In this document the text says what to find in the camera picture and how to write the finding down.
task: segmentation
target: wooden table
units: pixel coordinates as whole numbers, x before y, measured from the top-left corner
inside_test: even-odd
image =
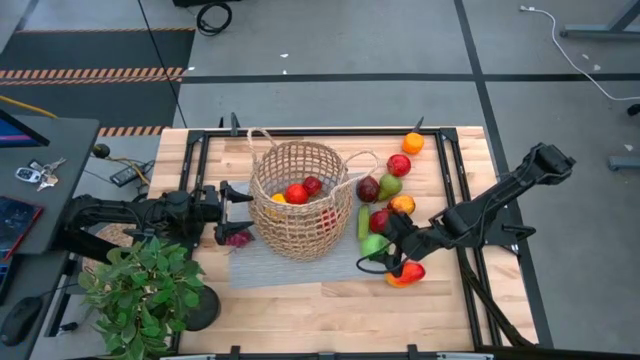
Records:
[[[495,183],[485,134],[482,127],[458,127],[457,130],[471,195],[477,196]],[[178,187],[187,132],[165,130],[162,133],[150,197]],[[344,158],[370,148],[383,159],[383,164],[389,156],[400,152],[402,141],[401,136],[295,139],[324,143]],[[416,199],[417,208],[412,218],[418,225],[426,225],[431,215],[446,207],[435,141],[433,137],[425,139],[422,152],[412,158],[413,168],[404,178],[403,189],[403,193]],[[277,142],[289,140],[294,138],[276,138]],[[263,138],[258,138],[256,144],[261,153],[269,148]],[[450,168],[454,169],[448,147],[447,152]],[[194,152],[192,169],[196,168],[198,153]],[[359,173],[368,170],[373,161],[363,156],[349,165],[350,172]],[[383,166],[374,175],[380,176],[385,170]],[[195,182],[194,171],[191,171],[189,186]],[[205,184],[248,180],[250,172],[251,155],[246,138],[215,138],[210,142]],[[457,181],[454,185],[456,200],[462,201]],[[240,345],[243,353],[404,352],[407,344],[417,344],[420,351],[473,349],[454,251],[439,250],[423,259],[427,276],[406,289],[394,289],[382,277],[373,281],[232,289],[229,251],[217,246],[213,227],[207,226],[194,259],[207,273],[205,283],[219,294],[222,314],[203,331],[183,333],[181,354],[229,353],[232,345]],[[516,257],[499,247],[486,247],[484,254],[494,299],[522,335],[535,342],[536,333]],[[485,312],[480,301],[476,303],[483,340],[489,344]]]

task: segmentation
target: hazard tape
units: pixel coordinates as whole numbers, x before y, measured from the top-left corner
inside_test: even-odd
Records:
[[[139,32],[148,31],[147,28],[128,28],[128,29],[59,29],[59,30],[18,30],[16,34],[42,34],[42,33],[96,33],[96,32]],[[166,27],[152,28],[151,31],[196,31],[192,27]]]
[[[0,70],[1,85],[72,85],[124,82],[182,82],[186,70],[163,68]]]
[[[98,136],[152,136],[160,135],[162,130],[171,129],[171,126],[119,126],[100,128]]]

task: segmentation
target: green pear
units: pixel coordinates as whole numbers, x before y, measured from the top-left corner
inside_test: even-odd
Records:
[[[380,178],[380,193],[378,201],[387,200],[402,190],[402,180],[391,174],[384,174]]]
[[[380,234],[371,234],[365,240],[360,241],[360,255],[369,256],[380,251],[389,243],[386,237]]]

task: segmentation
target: monitor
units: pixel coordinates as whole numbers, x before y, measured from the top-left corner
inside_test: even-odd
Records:
[[[49,140],[0,110],[0,148],[47,146]]]

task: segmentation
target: concrete floor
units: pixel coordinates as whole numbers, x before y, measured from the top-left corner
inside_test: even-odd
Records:
[[[607,23],[626,0],[527,0],[559,22]],[[550,40],[551,22],[517,11],[508,0],[464,0],[486,74],[573,73]],[[143,27],[135,1],[39,0],[29,29]],[[191,26],[193,17],[169,0],[144,0],[152,26]],[[453,73],[471,67],[450,0],[244,0],[232,3],[224,34],[196,34],[191,75],[330,73]],[[0,3],[0,48],[24,9],[24,0]],[[632,41],[561,39],[574,61],[602,73],[640,72]],[[287,53],[286,59],[280,54]],[[616,96],[640,95],[640,82],[606,82]],[[488,83],[498,131],[510,167],[543,141],[577,161],[562,186],[536,188],[519,202],[526,224],[537,227],[530,248],[556,348],[640,353],[637,297],[640,263],[640,172],[610,172],[609,155],[638,155],[640,118],[624,114],[632,102],[607,100],[588,82]],[[486,125],[472,82],[323,82],[182,85],[180,103],[190,127],[216,126],[238,114],[243,126]],[[106,139],[114,154],[153,158],[157,137]],[[102,176],[114,172],[90,161]],[[83,176],[78,193],[127,199],[118,189]],[[73,311],[67,314],[73,319]],[[100,353],[91,332],[43,339],[34,359]],[[64,346],[83,341],[83,349]]]

